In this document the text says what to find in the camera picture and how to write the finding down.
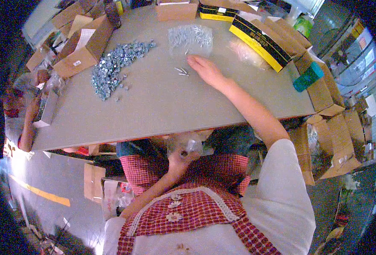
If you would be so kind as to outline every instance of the white shirt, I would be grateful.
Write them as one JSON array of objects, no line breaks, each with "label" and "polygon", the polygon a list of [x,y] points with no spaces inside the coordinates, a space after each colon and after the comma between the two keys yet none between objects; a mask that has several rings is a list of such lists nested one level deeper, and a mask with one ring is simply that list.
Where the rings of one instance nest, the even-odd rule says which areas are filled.
[{"label": "white shirt", "polygon": [[34,74],[32,73],[22,74],[14,83],[14,88],[23,92],[25,105],[19,109],[17,118],[9,118],[5,116],[5,135],[16,146],[18,145],[18,140],[22,135],[23,126],[25,124],[26,108],[34,99],[34,95],[39,91],[39,89],[33,86],[33,84]]},{"label": "white shirt", "polygon": [[[282,254],[308,254],[315,218],[296,151],[291,141],[276,141],[267,153],[255,191],[241,199],[249,220]],[[103,254],[116,254],[125,220],[111,218],[105,226]],[[185,250],[177,250],[183,244]],[[230,224],[190,232],[139,236],[133,254],[249,254]]]}]

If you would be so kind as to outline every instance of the white box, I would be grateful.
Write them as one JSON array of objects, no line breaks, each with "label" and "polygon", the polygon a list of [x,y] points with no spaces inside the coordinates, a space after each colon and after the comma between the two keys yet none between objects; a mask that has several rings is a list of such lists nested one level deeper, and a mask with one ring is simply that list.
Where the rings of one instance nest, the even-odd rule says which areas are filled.
[{"label": "white box", "polygon": [[43,126],[50,126],[55,112],[56,103],[58,102],[58,95],[53,91],[49,92],[48,99],[46,100],[45,109],[43,110],[40,120],[34,122],[34,126],[37,128]]}]

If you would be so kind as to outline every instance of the yellow floor line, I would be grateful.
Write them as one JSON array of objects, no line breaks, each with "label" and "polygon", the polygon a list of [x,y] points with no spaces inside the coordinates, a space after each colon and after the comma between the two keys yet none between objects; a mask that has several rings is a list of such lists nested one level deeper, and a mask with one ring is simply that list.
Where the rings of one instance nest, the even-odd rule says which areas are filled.
[{"label": "yellow floor line", "polygon": [[53,195],[53,194],[50,194],[48,192],[45,192],[45,191],[41,191],[40,189],[38,188],[34,188],[28,184],[26,184],[25,182],[17,179],[15,176],[13,175],[9,175],[14,181],[16,181],[19,185],[21,185],[22,187],[32,191],[33,193],[37,194],[38,196],[41,196],[41,197],[44,197],[46,199],[49,199],[53,202],[57,202],[59,204],[62,204],[62,205],[65,205],[67,207],[70,207],[70,201],[68,198],[64,198],[64,197],[58,197],[56,195]]}]

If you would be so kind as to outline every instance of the woman's arm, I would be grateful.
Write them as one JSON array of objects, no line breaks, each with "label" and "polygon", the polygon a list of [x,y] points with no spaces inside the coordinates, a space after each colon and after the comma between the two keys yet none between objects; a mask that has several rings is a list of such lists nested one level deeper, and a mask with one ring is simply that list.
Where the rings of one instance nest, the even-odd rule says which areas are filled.
[{"label": "woman's arm", "polygon": [[219,90],[235,105],[261,137],[267,149],[277,140],[289,139],[282,124],[234,80],[224,77],[214,63],[197,55],[189,55],[187,61],[206,83]]},{"label": "woman's arm", "polygon": [[36,133],[35,127],[32,122],[38,115],[40,100],[41,95],[34,98],[33,101],[28,105],[25,112],[25,122],[23,125],[21,139],[19,141],[19,148],[26,152],[30,152],[32,149],[32,144]]},{"label": "woman's arm", "polygon": [[154,198],[161,196],[176,185],[183,177],[189,164],[199,158],[197,152],[181,156],[182,149],[176,150],[169,157],[170,166],[168,173],[166,173],[159,181],[157,181],[151,188],[146,190],[143,194],[138,196],[131,204],[124,209],[121,217],[128,218],[134,213],[140,211],[144,206],[150,203]]}]

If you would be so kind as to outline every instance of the red checkered apron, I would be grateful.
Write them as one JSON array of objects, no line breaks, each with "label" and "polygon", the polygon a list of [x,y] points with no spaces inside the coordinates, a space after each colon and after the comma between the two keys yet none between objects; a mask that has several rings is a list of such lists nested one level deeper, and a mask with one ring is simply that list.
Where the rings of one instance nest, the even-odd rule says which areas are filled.
[{"label": "red checkered apron", "polygon": [[137,236],[188,232],[214,224],[231,224],[251,254],[280,254],[249,221],[237,196],[218,188],[185,183],[126,220],[117,255],[131,254]]},{"label": "red checkered apron", "polygon": [[[158,157],[122,156],[120,161],[136,196],[154,185],[168,170],[168,161]],[[190,164],[188,175],[182,183],[220,184],[221,188],[243,196],[251,180],[251,177],[246,175],[247,165],[248,158],[240,155],[201,157]]]}]

